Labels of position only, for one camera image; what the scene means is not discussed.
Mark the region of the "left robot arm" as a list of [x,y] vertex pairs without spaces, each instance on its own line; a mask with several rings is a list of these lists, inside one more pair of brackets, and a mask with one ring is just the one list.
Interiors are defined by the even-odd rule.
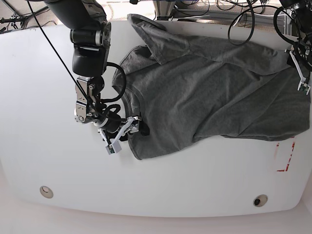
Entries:
[[292,10],[292,20],[297,31],[303,32],[305,37],[298,37],[297,41],[293,41],[283,36],[277,26],[276,32],[280,37],[292,45],[295,58],[309,72],[312,71],[312,2],[310,0],[281,0],[281,7],[274,14],[273,21],[276,22],[278,14],[286,9]]

